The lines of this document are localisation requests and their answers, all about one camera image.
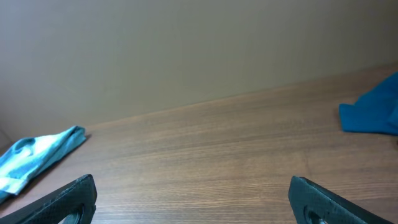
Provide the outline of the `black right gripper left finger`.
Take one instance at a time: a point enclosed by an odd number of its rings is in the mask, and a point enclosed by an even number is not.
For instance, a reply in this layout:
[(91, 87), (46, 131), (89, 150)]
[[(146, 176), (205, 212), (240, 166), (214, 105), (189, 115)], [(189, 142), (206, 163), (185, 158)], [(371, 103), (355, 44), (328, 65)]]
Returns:
[(83, 175), (50, 194), (1, 218), (2, 224), (90, 224), (97, 191), (91, 174)]

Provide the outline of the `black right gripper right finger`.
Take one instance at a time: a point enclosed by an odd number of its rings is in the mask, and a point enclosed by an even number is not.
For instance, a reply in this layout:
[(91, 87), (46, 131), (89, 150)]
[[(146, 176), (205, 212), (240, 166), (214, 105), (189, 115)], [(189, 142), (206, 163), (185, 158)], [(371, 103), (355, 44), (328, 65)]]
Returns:
[(304, 177), (292, 177), (288, 198), (298, 224), (392, 224)]

